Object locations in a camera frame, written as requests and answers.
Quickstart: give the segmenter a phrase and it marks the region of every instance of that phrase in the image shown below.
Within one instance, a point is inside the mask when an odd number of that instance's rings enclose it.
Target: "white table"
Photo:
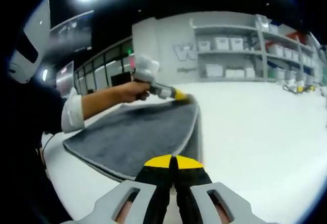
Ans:
[[[204,166],[252,204],[265,221],[295,223],[327,176],[327,110],[317,93],[296,96],[270,83],[202,83],[177,86],[193,94],[202,114]],[[148,103],[161,103],[151,96]],[[89,119],[89,125],[104,114]],[[44,157],[57,194],[75,220],[118,182],[67,153],[55,135]],[[181,223],[174,197],[165,223]]]

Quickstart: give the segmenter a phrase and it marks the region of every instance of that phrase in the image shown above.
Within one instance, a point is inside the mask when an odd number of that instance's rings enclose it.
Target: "white storage bin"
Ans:
[[[273,44],[272,46],[268,47],[268,52],[273,55],[282,57],[284,55],[284,48],[278,44]]]
[[[199,51],[200,52],[208,52],[210,51],[210,41],[199,41],[198,42]]]
[[[313,81],[314,81],[314,77],[307,74],[306,75],[306,80],[305,80],[306,85],[312,85],[313,84]]]
[[[307,57],[307,66],[312,67],[312,58]]]
[[[233,51],[242,51],[244,49],[242,38],[230,38],[230,46]]]
[[[277,68],[274,69],[274,71],[275,71],[276,79],[278,79],[278,80],[284,80],[285,79],[285,71],[286,71],[285,69],[281,69],[281,68],[277,67]]]
[[[216,41],[217,49],[229,50],[229,38],[216,37],[215,41]]]
[[[226,78],[235,78],[235,71],[236,70],[233,70],[233,69],[226,69],[226,72],[225,72],[225,77]]]
[[[316,58],[311,58],[311,67],[316,67]]]
[[[292,60],[292,50],[284,47],[284,57]]]
[[[278,26],[270,24],[270,32],[273,34],[278,34]]]
[[[253,67],[247,67],[245,68],[245,74],[247,78],[254,78],[255,77],[255,71]]]
[[[292,60],[298,62],[298,52],[292,51]]]
[[[306,54],[302,54],[302,62],[303,62],[303,65],[308,64],[308,56]]]
[[[235,70],[235,78],[245,78],[245,70],[243,69],[238,69],[238,70]]]
[[[259,14],[255,15],[255,18],[256,18],[256,21],[255,21],[256,26],[261,28],[262,31],[269,32],[268,18],[266,16],[259,15]]]
[[[286,70],[285,71],[285,79],[286,80],[295,80],[296,79],[296,71]]]
[[[223,67],[218,64],[206,64],[205,69],[208,77],[222,77],[224,73]]]

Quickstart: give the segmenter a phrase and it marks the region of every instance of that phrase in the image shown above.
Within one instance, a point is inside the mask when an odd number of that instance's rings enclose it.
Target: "gray towel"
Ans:
[[[118,181],[134,180],[144,163],[172,154],[201,161],[199,106],[190,100],[127,106],[63,142],[73,155]]]

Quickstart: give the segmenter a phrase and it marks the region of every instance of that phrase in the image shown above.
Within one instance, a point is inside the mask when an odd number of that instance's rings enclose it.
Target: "white panel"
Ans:
[[[86,95],[87,91],[86,91],[86,85],[85,85],[84,77],[80,78],[80,85],[81,85],[81,95]]]
[[[94,77],[93,72],[90,72],[86,75],[86,83],[87,83],[87,89],[88,90],[96,90],[96,85],[94,83]]]
[[[132,72],[132,68],[129,62],[130,62],[129,58],[123,59],[124,72]]]
[[[157,19],[152,17],[132,26],[133,47],[136,56],[147,55],[159,61],[156,25]]]
[[[77,90],[77,93],[80,94],[81,93],[81,86],[80,86],[79,80],[77,78],[74,78],[74,83],[75,83],[75,88]]]
[[[104,66],[101,66],[96,69],[95,77],[96,77],[96,83],[97,83],[98,90],[104,89],[107,87],[106,73],[105,73]]]
[[[108,80],[111,80],[111,76],[122,73],[122,65],[120,61],[114,61],[106,64]]]

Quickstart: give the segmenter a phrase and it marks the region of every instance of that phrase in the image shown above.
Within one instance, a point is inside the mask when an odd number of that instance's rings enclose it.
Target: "logo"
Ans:
[[[197,60],[196,50],[192,43],[175,44],[173,45],[173,50],[175,51],[178,60],[181,62]]]
[[[181,67],[181,68],[178,68],[177,69],[177,72],[188,73],[188,72],[194,72],[194,71],[197,71],[197,70],[198,70],[197,67],[192,67],[192,68],[184,68],[184,67]]]

